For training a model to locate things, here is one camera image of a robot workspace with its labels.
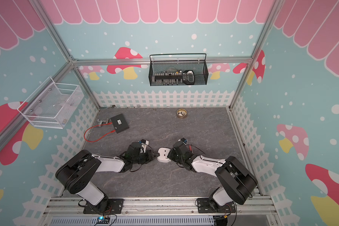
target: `light blue wall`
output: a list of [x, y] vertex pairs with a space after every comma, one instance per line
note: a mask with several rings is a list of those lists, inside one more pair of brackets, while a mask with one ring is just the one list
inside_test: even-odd
[[[261, 136], [260, 142], [265, 145], [264, 151], [269, 153], [268, 161], [274, 163], [273, 172], [279, 174], [278, 184], [285, 187], [283, 200], [287, 199], [292, 213], [300, 217], [299, 225], [325, 226], [311, 196], [326, 194], [308, 178], [305, 166], [314, 164], [339, 174], [339, 114], [332, 112], [332, 107], [339, 105], [339, 77], [325, 69], [324, 61], [315, 61], [306, 48], [299, 48], [292, 38], [285, 37], [282, 30], [273, 28], [265, 43], [263, 80], [259, 84], [254, 79], [252, 86], [246, 84], [242, 101], [257, 135]], [[309, 152], [304, 160], [298, 158], [294, 147], [289, 153], [282, 150], [279, 141], [284, 137], [277, 133], [278, 124], [305, 129]], [[279, 188], [276, 191], [274, 186], [270, 189], [269, 184], [263, 185], [267, 194], [275, 197], [275, 206], [284, 216], [283, 223], [286, 222], [289, 216], [285, 216], [284, 201], [277, 196]]]

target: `wire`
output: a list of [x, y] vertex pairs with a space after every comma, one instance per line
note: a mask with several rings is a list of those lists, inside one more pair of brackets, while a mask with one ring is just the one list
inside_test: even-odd
[[139, 170], [141, 167], [142, 167], [142, 164], [140, 165], [140, 167], [139, 167], [138, 169], [136, 169], [136, 170], [134, 170], [134, 171], [131, 171], [131, 170], [129, 170], [129, 171], [130, 171], [130, 172], [136, 172], [136, 171]]
[[186, 144], [186, 146], [188, 146], [188, 145], [191, 145], [191, 146], [193, 146], [193, 147], [195, 147], [195, 148], [197, 148], [197, 149], [199, 149], [198, 147], [196, 147], [196, 146], [194, 146], [194, 145], [192, 145], [192, 144]]
[[235, 203], [235, 219], [234, 219], [234, 222], [231, 224], [231, 226], [233, 226], [233, 224], [235, 223], [235, 221], [236, 221], [236, 217], [237, 217], [237, 206], [236, 206], [236, 202], [234, 202]]
[[85, 139], [87, 142], [97, 142], [97, 141], [99, 141], [100, 139], [102, 139], [103, 137], [105, 137], [106, 135], [115, 132], [115, 130], [112, 130], [112, 131], [110, 131], [109, 133], [104, 134], [101, 138], [99, 138], [98, 140], [95, 140], [95, 141], [87, 140], [87, 139], [85, 138], [86, 132], [87, 132], [88, 130], [90, 130], [91, 128], [94, 128], [94, 127], [97, 127], [97, 126], [100, 126], [100, 125], [92, 126], [92, 127], [90, 127], [89, 129], [87, 129], [87, 130], [84, 132], [83, 137], [84, 137], [84, 139]]

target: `wall mural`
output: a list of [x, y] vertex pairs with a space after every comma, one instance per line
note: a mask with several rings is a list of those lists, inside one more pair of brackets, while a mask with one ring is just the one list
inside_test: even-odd
[[252, 55], [273, 0], [41, 0], [76, 59]]
[[235, 118], [282, 224], [339, 226], [339, 1], [286, 0], [274, 27]]

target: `white object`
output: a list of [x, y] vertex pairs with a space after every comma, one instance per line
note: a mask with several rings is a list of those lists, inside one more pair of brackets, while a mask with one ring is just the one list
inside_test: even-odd
[[230, 196], [228, 196], [227, 192], [225, 191], [225, 189], [223, 187], [219, 188], [213, 195], [213, 199], [215, 200], [215, 202], [217, 202], [217, 204], [219, 204], [220, 206], [225, 205], [228, 202], [232, 202], [232, 198], [230, 198]]
[[92, 205], [97, 205], [103, 198], [104, 194], [97, 188], [92, 182], [89, 182], [83, 190], [76, 193], [80, 197], [84, 198]]
[[171, 160], [170, 160], [169, 158], [167, 158], [168, 153], [169, 153], [170, 151], [171, 151], [171, 150], [170, 150], [169, 148], [161, 147], [161, 148], [158, 150], [159, 156], [157, 157], [157, 160], [158, 160], [159, 162], [164, 162], [164, 163], [170, 162]]
[[194, 170], [196, 170], [196, 172], [206, 173], [217, 177], [215, 171], [224, 163], [225, 160], [217, 160], [213, 158], [197, 156], [192, 162], [192, 167], [194, 168]]
[[83, 97], [79, 85], [55, 83], [49, 77], [17, 110], [35, 127], [63, 129]]

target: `red mushroom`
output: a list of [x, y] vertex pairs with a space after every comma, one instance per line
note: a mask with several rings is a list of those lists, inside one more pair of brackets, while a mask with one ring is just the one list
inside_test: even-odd
[[[0, 132], [18, 114], [17, 108], [20, 104], [22, 102], [11, 102], [0, 106]], [[16, 160], [22, 141], [26, 142], [30, 149], [34, 150], [42, 140], [43, 134], [42, 129], [36, 129], [29, 122], [26, 122], [0, 151], [1, 164], [9, 165]]]
[[339, 225], [339, 174], [320, 166], [307, 164], [305, 172], [326, 197], [312, 196], [311, 201], [327, 225]]
[[83, 74], [83, 76], [87, 79], [89, 75], [90, 80], [99, 80], [96, 72], [104, 73], [104, 70], [101, 66], [80, 66], [79, 70]]
[[309, 151], [309, 138], [305, 129], [292, 125], [278, 124], [277, 131], [285, 137], [279, 141], [283, 151], [289, 153], [290, 149], [294, 147], [298, 158], [304, 160]]
[[211, 64], [207, 67], [208, 73], [212, 74], [210, 79], [219, 79], [220, 72], [230, 72], [231, 68], [228, 63], [223, 64]]
[[[115, 59], [141, 59], [143, 58], [138, 52], [127, 48], [127, 47], [121, 47], [117, 51], [117, 53], [114, 56]], [[142, 65], [109, 65], [107, 67], [107, 71], [110, 74], [117, 74], [118, 72], [121, 72], [123, 70], [124, 72], [124, 79], [136, 79], [138, 76], [134, 71], [133, 67], [138, 68], [148, 68], [148, 65], [142, 64]]]

